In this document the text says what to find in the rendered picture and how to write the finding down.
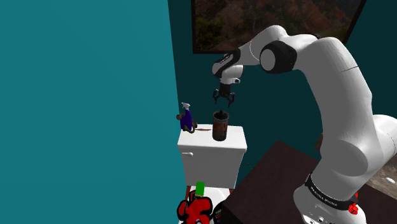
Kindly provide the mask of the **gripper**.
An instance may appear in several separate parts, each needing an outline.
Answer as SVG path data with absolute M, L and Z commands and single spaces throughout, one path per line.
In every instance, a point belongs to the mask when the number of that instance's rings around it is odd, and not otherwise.
M 219 89 L 215 89 L 212 94 L 215 103 L 218 102 L 218 98 L 220 96 L 227 97 L 228 107 L 232 105 L 232 103 L 235 100 L 235 94 L 231 92 L 231 84 L 224 84 L 224 83 L 219 84 Z

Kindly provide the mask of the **brown cylindrical holder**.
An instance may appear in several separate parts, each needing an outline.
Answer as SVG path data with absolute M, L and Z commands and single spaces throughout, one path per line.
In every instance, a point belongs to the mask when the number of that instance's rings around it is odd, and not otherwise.
M 212 138 L 215 141 L 224 141 L 227 135 L 229 114 L 226 111 L 215 111 L 212 115 Z

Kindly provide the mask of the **brown curved figure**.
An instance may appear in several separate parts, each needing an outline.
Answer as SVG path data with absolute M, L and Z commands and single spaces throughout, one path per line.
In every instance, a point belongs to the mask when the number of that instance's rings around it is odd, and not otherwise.
M 176 115 L 176 119 L 180 121 L 182 131 L 187 131 L 192 134 L 195 132 L 195 129 L 198 127 L 196 121 L 194 119 L 192 119 L 192 121 L 190 122 L 190 125 L 192 127 L 189 128 L 187 126 L 187 123 L 189 123 L 188 117 L 184 113 L 180 113 L 180 114 Z

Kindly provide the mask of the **purple spray bottle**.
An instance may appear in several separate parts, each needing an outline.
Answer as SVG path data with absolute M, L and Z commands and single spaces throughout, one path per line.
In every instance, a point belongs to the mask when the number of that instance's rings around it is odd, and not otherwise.
M 183 130 L 186 127 L 188 130 L 192 130 L 193 129 L 193 119 L 192 119 L 192 115 L 189 110 L 190 105 L 185 102 L 182 102 L 182 105 L 183 105 L 183 108 L 185 109 L 185 113 L 184 113 L 184 115 L 181 116 L 181 119 L 180 119 L 181 129 Z

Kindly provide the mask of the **white toilet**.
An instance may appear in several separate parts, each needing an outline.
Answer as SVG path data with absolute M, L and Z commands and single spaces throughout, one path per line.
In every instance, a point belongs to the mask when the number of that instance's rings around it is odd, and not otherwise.
M 212 129 L 210 124 L 199 124 L 198 129 Z M 189 133 L 181 131 L 178 149 L 185 172 L 186 192 L 195 189 L 198 181 L 205 183 L 204 195 L 215 207 L 235 188 L 240 164 L 247 151 L 244 129 L 229 125 L 224 141 L 215 141 L 212 130 Z

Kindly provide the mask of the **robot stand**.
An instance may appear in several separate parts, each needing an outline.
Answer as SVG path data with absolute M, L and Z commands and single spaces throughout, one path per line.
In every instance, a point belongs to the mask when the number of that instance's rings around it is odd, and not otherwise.
M 303 224 L 293 192 L 318 162 L 276 141 L 223 202 L 221 224 Z M 368 185 L 358 199 L 367 224 L 397 224 L 397 199 Z

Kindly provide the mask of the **red and black toy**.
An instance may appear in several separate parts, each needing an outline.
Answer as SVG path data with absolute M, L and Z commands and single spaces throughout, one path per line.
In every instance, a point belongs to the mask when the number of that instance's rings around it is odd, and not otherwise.
M 176 213 L 182 224 L 210 224 L 212 209 L 209 197 L 197 197 L 195 190 L 192 190 L 188 200 L 179 203 Z

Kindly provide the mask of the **black printed container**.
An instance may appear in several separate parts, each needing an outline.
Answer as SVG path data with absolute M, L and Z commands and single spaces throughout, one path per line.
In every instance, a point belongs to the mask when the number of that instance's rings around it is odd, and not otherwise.
M 222 209 L 223 209 L 223 200 L 219 202 L 213 209 L 212 220 L 214 224 L 221 224 Z

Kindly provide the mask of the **framed landscape wall picture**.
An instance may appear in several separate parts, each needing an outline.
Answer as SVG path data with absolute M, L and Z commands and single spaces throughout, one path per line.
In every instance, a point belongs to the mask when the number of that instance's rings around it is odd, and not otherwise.
M 346 43 L 366 0 L 191 0 L 194 53 L 228 53 L 271 25 Z

